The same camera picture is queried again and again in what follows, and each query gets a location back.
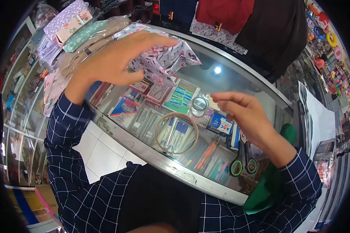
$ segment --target beige fabric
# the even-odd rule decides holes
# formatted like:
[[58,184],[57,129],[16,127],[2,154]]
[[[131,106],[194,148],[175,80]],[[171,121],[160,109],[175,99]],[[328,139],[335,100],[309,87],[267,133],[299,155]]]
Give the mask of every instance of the beige fabric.
[[108,20],[107,26],[95,33],[73,53],[64,53],[60,58],[60,71],[65,77],[69,76],[79,63],[93,55],[99,49],[110,44],[113,40],[111,35],[130,25],[131,20],[127,16],[113,17]]

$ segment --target floor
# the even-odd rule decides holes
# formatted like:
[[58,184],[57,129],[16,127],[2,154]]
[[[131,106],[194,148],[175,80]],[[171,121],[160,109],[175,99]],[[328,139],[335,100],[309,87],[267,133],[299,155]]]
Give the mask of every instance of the floor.
[[93,122],[89,122],[80,143],[74,149],[79,151],[83,158],[90,184],[98,181],[103,175],[125,168],[127,161],[146,164]]

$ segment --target pink floral fabric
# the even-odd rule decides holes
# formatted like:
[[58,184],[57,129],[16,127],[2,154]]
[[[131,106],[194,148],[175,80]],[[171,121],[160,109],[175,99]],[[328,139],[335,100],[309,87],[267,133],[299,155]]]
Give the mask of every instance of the pink floral fabric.
[[194,14],[189,31],[195,35],[199,35],[201,37],[205,37],[209,40],[223,44],[241,55],[245,55],[247,53],[247,49],[235,43],[238,33],[236,35],[232,35],[229,31],[223,28],[220,29],[220,32],[217,32],[214,30],[213,25],[198,22],[196,20],[196,14]]
[[44,116],[49,117],[51,115],[54,104],[65,90],[71,76],[65,78],[57,68],[44,78]]
[[175,72],[182,67],[201,64],[200,60],[184,40],[139,23],[133,23],[117,32],[112,36],[112,39],[116,41],[140,30],[147,30],[159,35],[173,37],[180,41],[180,43],[174,47],[153,46],[130,62],[129,66],[133,70],[144,68],[144,76],[156,85],[176,86],[175,82],[171,79],[171,76],[175,74]]
[[44,33],[50,40],[54,40],[56,33],[67,23],[69,23],[78,13],[87,10],[88,3],[83,0],[75,0],[44,27]]

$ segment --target pencil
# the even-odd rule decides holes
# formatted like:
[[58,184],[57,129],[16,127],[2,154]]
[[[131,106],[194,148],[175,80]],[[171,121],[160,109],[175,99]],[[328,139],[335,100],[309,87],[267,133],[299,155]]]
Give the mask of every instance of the pencil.
[[216,145],[216,142],[213,141],[210,145],[210,147],[208,148],[208,150],[205,152],[205,155],[203,156],[202,160],[200,161],[200,163],[197,166],[197,169],[200,169],[203,162],[205,162],[205,160],[207,159],[207,157],[211,154],[211,152],[214,150],[214,147]]

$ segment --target dark brown cloth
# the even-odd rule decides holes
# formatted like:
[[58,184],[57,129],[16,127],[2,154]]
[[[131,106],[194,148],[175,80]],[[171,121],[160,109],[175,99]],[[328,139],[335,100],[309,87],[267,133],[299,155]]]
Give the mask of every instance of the dark brown cloth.
[[284,75],[307,43],[303,0],[255,0],[253,12],[235,42]]

